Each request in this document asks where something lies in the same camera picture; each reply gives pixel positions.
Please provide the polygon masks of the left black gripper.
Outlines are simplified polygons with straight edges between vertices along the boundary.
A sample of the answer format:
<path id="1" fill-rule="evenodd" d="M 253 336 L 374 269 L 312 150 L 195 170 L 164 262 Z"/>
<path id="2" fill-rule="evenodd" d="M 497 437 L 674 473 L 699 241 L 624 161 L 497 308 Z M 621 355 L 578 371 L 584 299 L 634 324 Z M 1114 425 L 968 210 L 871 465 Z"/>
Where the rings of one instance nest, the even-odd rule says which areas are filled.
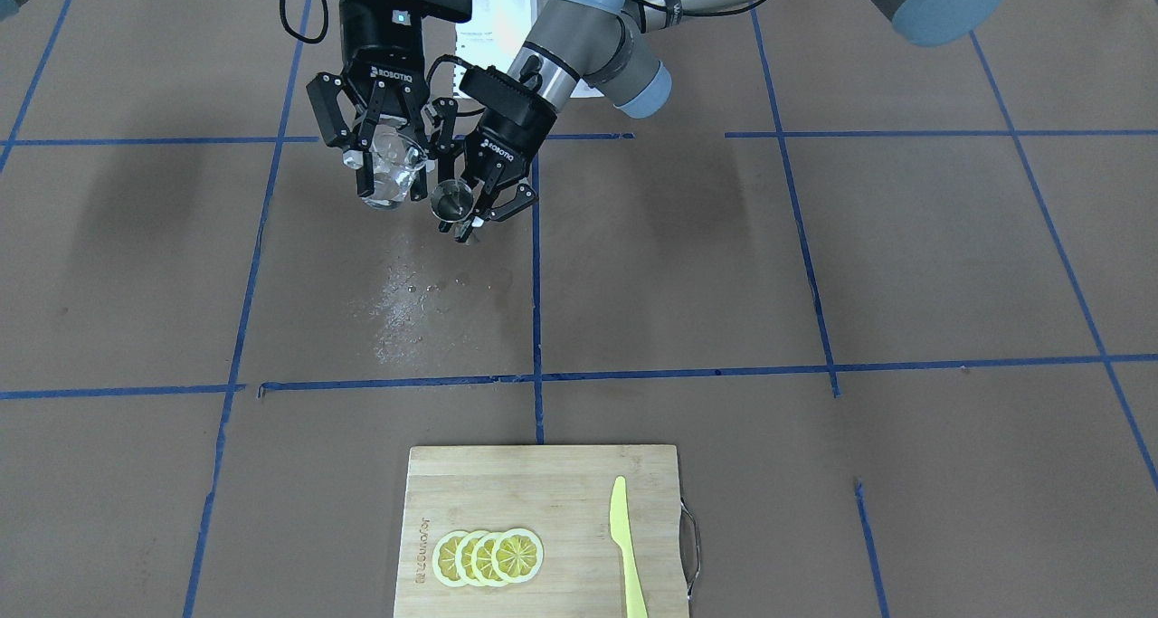
<path id="1" fill-rule="evenodd" d="M 538 95 L 545 83 L 545 66 L 525 64 L 516 75 L 496 67 L 468 66 L 460 90 L 483 106 L 479 123 L 464 139 L 462 177 L 471 187 L 474 206 L 470 240 L 479 242 L 488 223 L 503 223 L 538 203 L 530 182 L 532 160 L 554 127 L 557 112 Z M 460 154 L 459 101 L 440 96 L 428 103 L 432 132 L 430 159 L 455 159 Z"/>

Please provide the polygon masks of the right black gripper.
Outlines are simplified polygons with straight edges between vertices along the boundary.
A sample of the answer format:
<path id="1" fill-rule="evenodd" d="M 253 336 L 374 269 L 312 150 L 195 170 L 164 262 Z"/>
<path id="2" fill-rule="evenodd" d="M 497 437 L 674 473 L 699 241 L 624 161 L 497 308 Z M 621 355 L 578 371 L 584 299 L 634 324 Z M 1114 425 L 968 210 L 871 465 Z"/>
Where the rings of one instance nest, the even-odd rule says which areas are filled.
<path id="1" fill-rule="evenodd" d="M 371 197 L 374 169 L 371 144 L 374 123 L 365 111 L 376 109 L 386 119 L 408 126 L 408 200 L 428 194 L 428 169 L 449 157 L 452 128 L 459 102 L 432 96 L 432 81 L 444 65 L 460 65 L 459 57 L 434 58 L 426 71 L 422 21 L 434 17 L 464 24 L 472 16 L 472 0 L 339 0 L 342 75 L 318 72 L 306 90 L 318 123 L 318 137 L 343 155 L 353 152 L 356 192 Z M 356 112 L 353 126 L 339 104 L 347 100 Z"/>

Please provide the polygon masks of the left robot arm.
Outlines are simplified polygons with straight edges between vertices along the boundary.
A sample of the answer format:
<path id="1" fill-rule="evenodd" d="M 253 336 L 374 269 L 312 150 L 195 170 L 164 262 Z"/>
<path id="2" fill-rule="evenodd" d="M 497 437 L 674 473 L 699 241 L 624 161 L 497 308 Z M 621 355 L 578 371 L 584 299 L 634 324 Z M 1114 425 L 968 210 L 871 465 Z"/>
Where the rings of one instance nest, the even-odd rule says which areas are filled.
<path id="1" fill-rule="evenodd" d="M 479 123 L 439 160 L 431 189 L 439 231 L 470 240 L 538 200 L 534 157 L 584 84 L 633 119 L 661 110 L 670 72 L 645 41 L 690 19 L 753 12 L 768 0 L 537 0 L 532 25 L 505 69 L 459 59 L 460 91 L 481 104 Z M 1002 0 L 868 0 L 913 45 L 939 46 L 970 34 Z"/>

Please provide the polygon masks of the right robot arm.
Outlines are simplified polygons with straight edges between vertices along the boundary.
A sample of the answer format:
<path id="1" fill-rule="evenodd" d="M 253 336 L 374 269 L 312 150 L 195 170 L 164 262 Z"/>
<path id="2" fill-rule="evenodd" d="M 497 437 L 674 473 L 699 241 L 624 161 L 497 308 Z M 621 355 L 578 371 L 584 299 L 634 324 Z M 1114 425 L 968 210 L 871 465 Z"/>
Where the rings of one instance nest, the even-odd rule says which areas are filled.
<path id="1" fill-rule="evenodd" d="M 307 98 L 318 137 L 356 172 L 360 200 L 379 209 L 422 201 L 432 154 L 423 111 L 431 100 L 423 21 L 463 24 L 474 0 L 337 0 L 323 6 L 318 35 L 293 30 L 294 41 L 318 44 L 337 29 L 342 69 L 318 72 Z"/>

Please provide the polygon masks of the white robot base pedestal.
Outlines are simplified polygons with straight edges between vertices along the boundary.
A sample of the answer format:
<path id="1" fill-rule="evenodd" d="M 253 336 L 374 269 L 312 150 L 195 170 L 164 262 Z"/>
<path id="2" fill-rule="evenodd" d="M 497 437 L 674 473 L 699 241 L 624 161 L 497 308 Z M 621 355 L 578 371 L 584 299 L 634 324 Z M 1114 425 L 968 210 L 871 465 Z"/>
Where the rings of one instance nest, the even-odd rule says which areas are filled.
<path id="1" fill-rule="evenodd" d="M 481 67 L 506 69 L 547 0 L 472 0 L 472 17 L 456 29 L 454 54 Z"/>

